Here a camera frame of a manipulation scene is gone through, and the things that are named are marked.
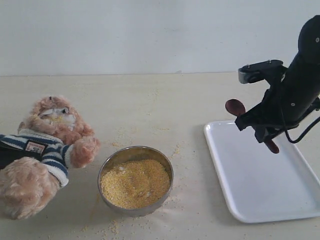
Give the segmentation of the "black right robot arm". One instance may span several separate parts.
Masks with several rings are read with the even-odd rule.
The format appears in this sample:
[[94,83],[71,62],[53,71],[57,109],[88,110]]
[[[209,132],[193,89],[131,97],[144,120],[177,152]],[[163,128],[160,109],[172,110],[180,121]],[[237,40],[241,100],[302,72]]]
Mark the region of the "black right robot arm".
[[281,60],[272,59],[238,69],[240,83],[265,80],[270,85],[261,102],[235,120],[240,131],[252,127],[259,143],[297,128],[309,114],[320,109],[319,15],[303,25],[297,47],[289,67]]

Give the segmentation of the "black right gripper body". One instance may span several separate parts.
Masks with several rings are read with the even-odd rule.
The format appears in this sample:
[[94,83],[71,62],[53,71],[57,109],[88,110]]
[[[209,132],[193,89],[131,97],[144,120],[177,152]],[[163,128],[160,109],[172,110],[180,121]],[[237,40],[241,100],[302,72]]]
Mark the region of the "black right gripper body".
[[274,82],[259,104],[259,128],[290,130],[319,108],[319,82]]

